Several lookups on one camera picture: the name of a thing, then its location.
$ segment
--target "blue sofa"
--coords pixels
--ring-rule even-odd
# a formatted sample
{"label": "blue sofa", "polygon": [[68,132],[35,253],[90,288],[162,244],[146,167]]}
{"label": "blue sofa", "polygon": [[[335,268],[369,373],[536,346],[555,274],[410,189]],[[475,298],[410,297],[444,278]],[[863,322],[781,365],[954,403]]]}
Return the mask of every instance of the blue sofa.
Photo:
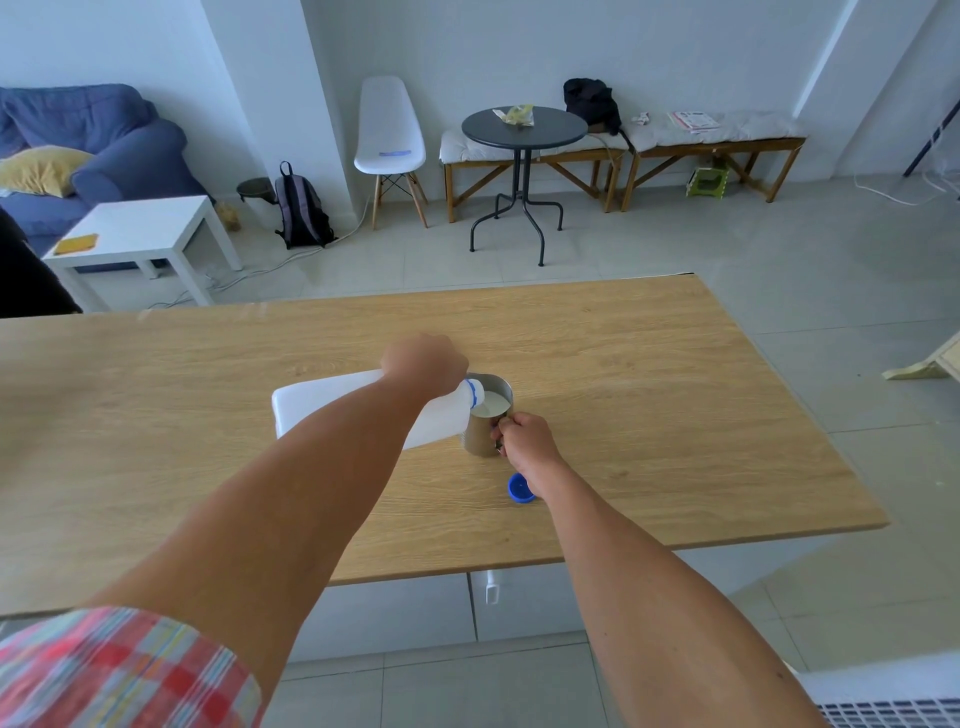
{"label": "blue sofa", "polygon": [[0,159],[45,144],[96,157],[71,178],[75,195],[0,197],[37,255],[100,203],[206,194],[183,161],[183,130],[128,85],[0,88]]}

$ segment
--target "person's arm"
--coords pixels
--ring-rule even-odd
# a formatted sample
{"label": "person's arm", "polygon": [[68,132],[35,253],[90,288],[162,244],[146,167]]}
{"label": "person's arm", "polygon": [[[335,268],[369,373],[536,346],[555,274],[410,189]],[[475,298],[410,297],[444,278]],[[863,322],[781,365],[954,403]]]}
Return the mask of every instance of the person's arm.
{"label": "person's arm", "polygon": [[232,650],[269,702],[294,639],[430,400],[467,360],[446,337],[399,342],[384,377],[313,413],[229,478],[150,556],[85,605],[176,619]]}
{"label": "person's arm", "polygon": [[501,453],[550,509],[590,644],[628,725],[826,725],[743,615],[564,462],[543,418],[516,413],[492,433],[501,436]]}

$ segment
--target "wrist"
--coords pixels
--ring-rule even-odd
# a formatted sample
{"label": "wrist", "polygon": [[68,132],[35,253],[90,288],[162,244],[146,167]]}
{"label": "wrist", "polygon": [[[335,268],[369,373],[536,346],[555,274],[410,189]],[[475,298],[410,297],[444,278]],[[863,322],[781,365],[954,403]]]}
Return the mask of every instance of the wrist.
{"label": "wrist", "polygon": [[538,463],[524,476],[544,500],[549,500],[558,488],[569,482],[571,474],[576,476],[566,461],[560,458]]}
{"label": "wrist", "polygon": [[416,406],[418,412],[433,399],[433,396],[426,391],[427,387],[411,377],[385,374],[376,383],[396,397]]}

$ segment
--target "white side table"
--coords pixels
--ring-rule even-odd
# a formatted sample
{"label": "white side table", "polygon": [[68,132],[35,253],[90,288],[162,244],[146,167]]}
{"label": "white side table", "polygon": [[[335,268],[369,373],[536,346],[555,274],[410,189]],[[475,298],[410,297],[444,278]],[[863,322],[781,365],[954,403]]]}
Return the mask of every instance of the white side table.
{"label": "white side table", "polygon": [[171,197],[163,200],[131,200],[103,203],[64,237],[97,233],[97,244],[89,251],[54,255],[54,249],[43,257],[70,292],[84,313],[107,311],[107,304],[90,287],[75,268],[104,263],[136,263],[147,278],[155,279],[157,271],[152,258],[166,258],[180,276],[197,305],[213,305],[203,278],[197,274],[183,249],[201,223],[206,222],[230,268],[243,270],[227,231],[205,195]]}

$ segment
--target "black bag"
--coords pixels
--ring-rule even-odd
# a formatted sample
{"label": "black bag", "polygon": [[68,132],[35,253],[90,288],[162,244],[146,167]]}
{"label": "black bag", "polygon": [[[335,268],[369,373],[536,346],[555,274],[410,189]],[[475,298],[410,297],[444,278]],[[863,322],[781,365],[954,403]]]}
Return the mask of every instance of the black bag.
{"label": "black bag", "polygon": [[[284,164],[289,171],[283,171]],[[283,238],[288,250],[306,245],[325,248],[327,243],[337,239],[330,227],[330,218],[320,207],[317,190],[306,178],[294,174],[290,162],[280,163],[280,176],[274,186],[283,213],[283,230],[276,231],[276,234]]]}
{"label": "black bag", "polygon": [[566,110],[587,122],[591,132],[620,133],[620,109],[613,89],[599,79],[570,79],[564,84]]}

